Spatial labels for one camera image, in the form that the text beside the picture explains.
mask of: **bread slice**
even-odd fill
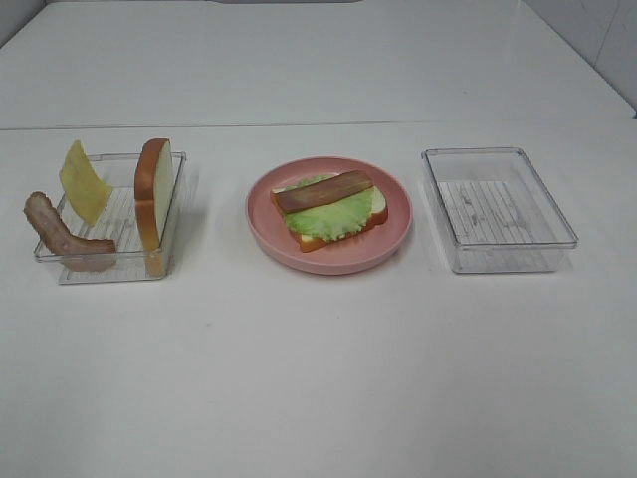
[[[155,138],[141,151],[134,180],[135,215],[143,250],[156,251],[161,245],[174,185],[170,141]],[[160,251],[146,258],[146,272],[163,276],[166,264]]]
[[[284,190],[284,188],[277,188],[272,190],[273,202],[275,203],[275,205],[277,204],[277,202],[274,199],[274,194],[281,192],[282,190]],[[282,216],[285,216],[285,213],[280,208],[277,207],[277,209],[282,214]],[[340,242],[340,241],[349,239],[351,237],[358,236],[364,232],[367,232],[373,229],[374,227],[380,224],[383,224],[385,221],[387,221],[388,217],[389,217],[389,209],[387,207],[387,201],[385,199],[385,196],[383,195],[382,191],[378,187],[372,186],[371,212],[369,214],[369,217],[367,218],[367,222],[365,223],[364,227],[360,229],[359,231],[347,233],[343,237],[334,241],[326,241],[320,237],[313,237],[306,234],[300,234],[290,229],[289,229],[289,232],[292,235],[292,237],[295,239],[295,241],[299,243],[299,248],[301,249],[302,252],[312,252],[322,247],[325,247],[329,244],[334,244],[336,242]]]

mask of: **toast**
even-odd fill
[[[321,177],[316,176],[317,179],[314,179],[314,178],[306,179],[304,181],[301,181],[300,184],[304,184],[304,183],[314,184],[318,181],[325,180],[327,177],[329,176],[327,175],[324,175]],[[358,236],[364,232],[367,232],[373,229],[374,227],[378,225],[383,224],[389,217],[389,210],[387,207],[387,201],[385,199],[385,196],[383,195],[382,191],[378,187],[372,185],[368,189],[365,189],[359,193],[356,193],[348,197],[345,197],[343,199],[340,199],[338,201],[335,201],[332,204],[322,205],[322,206],[317,206],[314,208],[307,209],[306,211],[311,211],[312,213],[310,215],[310,219],[308,219],[308,217],[303,218],[304,225],[306,225],[308,228],[308,230],[305,231],[304,233],[302,232],[304,228],[295,227],[294,223],[297,221],[295,220],[296,218],[292,218],[292,215],[296,213],[287,214],[278,205],[279,202],[276,199],[276,194],[280,192],[284,192],[288,189],[289,188],[273,189],[271,191],[271,199],[273,203],[275,204],[275,206],[277,207],[277,210],[279,211],[279,213],[284,218],[284,221],[286,222],[286,226],[288,227],[288,230],[291,236],[293,237],[295,241],[297,241],[297,243],[299,244],[299,248],[302,252],[312,252],[317,249],[323,248],[329,244],[333,244],[336,242],[340,242],[340,241],[352,238],[354,236]],[[333,235],[333,234],[324,235],[324,234],[314,233],[312,231],[313,229],[320,230],[322,228],[321,225],[314,226],[312,224],[312,221],[314,220],[312,216],[318,216],[316,221],[319,221],[319,222],[331,222],[332,217],[335,215],[339,215],[340,211],[344,211],[345,213],[347,213],[349,209],[356,207],[355,205],[351,206],[350,203],[358,199],[357,197],[353,197],[357,195],[359,195],[361,199],[370,202],[371,207],[368,209],[368,213],[366,214],[366,216],[362,218],[357,218],[355,223],[353,224],[344,224],[342,228],[343,232],[338,233],[337,235]],[[342,223],[342,220],[339,221],[336,219],[334,222]]]
[[[141,151],[134,179],[135,216],[143,250],[159,249],[174,185],[170,141],[149,140]],[[166,265],[161,253],[146,257],[146,272],[163,276]]]

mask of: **bacon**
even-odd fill
[[[40,235],[44,245],[59,256],[76,254],[108,254],[115,252],[110,239],[84,239],[71,234],[51,200],[40,191],[32,193],[24,206],[27,220]],[[64,264],[71,270],[103,271],[115,263],[113,258],[67,259]]]
[[[287,214],[332,204],[371,186],[373,182],[364,172],[348,171],[308,186],[278,192],[274,199],[279,208]]]

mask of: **white wall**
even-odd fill
[[[42,10],[44,5],[45,0],[0,0],[0,46]]]
[[[525,0],[637,109],[637,0]]]

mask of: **fake bread slice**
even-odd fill
[[[278,206],[277,194],[284,190],[304,187],[329,178],[315,176],[288,188],[272,191],[272,199]],[[327,244],[347,239],[384,223],[388,217],[387,202],[376,186],[351,194],[331,204],[311,207],[302,211],[279,212],[292,237],[299,243],[302,252],[311,252]]]
[[[98,177],[82,144],[77,140],[67,152],[64,166],[60,170],[60,182],[76,214],[95,226],[106,209],[112,186]]]
[[[143,146],[134,181],[135,215],[144,251],[156,251],[161,245],[173,185],[170,141],[151,139]],[[160,251],[149,254],[146,272],[151,276],[165,275],[165,260]]]

